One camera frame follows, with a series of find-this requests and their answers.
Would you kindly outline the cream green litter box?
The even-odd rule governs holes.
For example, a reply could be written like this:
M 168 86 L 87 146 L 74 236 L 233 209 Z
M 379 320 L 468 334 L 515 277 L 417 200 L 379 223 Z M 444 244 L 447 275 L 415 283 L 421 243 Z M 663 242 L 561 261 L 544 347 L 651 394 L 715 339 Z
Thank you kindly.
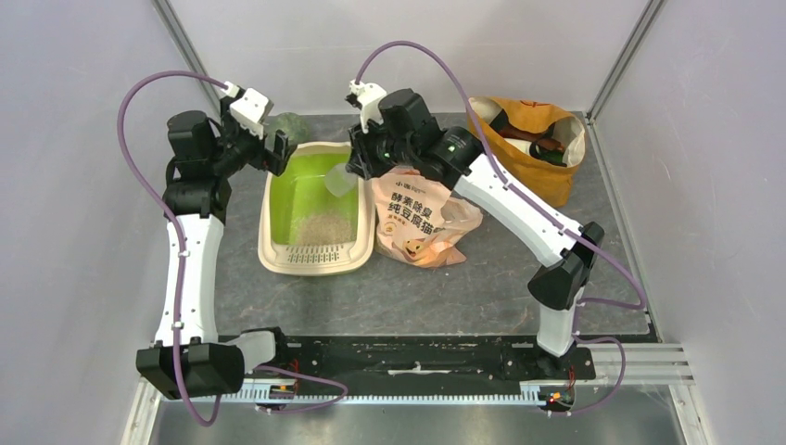
M 334 197 L 324 176 L 348 160 L 348 142 L 301 144 L 281 176 L 266 179 L 260 212 L 258 257 L 268 271 L 295 276 L 353 272 L 373 253 L 374 197 L 365 182 L 343 197 Z M 298 221 L 314 213 L 339 212 L 356 228 L 354 241 L 328 246 L 293 244 Z

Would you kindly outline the clear plastic scoop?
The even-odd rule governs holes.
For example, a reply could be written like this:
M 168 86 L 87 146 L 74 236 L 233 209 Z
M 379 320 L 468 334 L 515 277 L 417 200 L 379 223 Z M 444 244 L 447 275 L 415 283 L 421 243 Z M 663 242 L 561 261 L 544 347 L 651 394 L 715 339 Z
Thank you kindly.
M 358 185 L 358 176 L 348 170 L 347 163 L 338 163 L 325 176 L 324 185 L 334 197 L 343 197 Z

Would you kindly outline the pink cat litter bag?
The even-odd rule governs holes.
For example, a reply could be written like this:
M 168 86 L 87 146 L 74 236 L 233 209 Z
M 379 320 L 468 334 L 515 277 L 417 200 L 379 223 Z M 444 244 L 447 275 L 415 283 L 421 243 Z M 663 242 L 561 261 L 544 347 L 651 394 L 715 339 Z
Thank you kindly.
M 466 261 L 457 244 L 481 225 L 480 208 L 412 169 L 396 168 L 371 180 L 370 187 L 378 253 L 420 268 Z

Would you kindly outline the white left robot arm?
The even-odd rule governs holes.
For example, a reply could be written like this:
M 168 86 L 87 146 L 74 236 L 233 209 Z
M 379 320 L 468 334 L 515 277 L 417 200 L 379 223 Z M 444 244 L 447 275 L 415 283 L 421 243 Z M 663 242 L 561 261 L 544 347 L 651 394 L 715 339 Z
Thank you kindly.
M 152 346 L 138 350 L 137 371 L 165 398 L 234 394 L 258 368 L 285 375 L 291 355 L 281 330 L 257 328 L 222 342 L 214 315 L 215 277 L 232 175 L 250 165 L 280 175 L 294 152 L 282 131 L 266 147 L 266 96 L 221 101 L 221 119 L 190 110 L 167 123 L 173 156 L 161 197 L 169 238 L 169 270 L 162 319 Z

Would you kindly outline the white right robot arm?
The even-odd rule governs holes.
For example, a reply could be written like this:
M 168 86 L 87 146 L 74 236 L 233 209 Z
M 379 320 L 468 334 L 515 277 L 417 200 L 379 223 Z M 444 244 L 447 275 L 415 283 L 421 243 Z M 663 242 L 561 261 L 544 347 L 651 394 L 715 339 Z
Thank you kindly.
M 540 306 L 535 366 L 548 379 L 567 373 L 577 299 L 604 237 L 600 225 L 582 225 L 546 204 L 503 171 L 477 135 L 441 128 L 411 89 L 388 93 L 375 83 L 350 83 L 346 100 L 360 112 L 349 129 L 347 173 L 372 180 L 413 167 L 485 210 L 535 255 L 540 267 L 527 285 Z

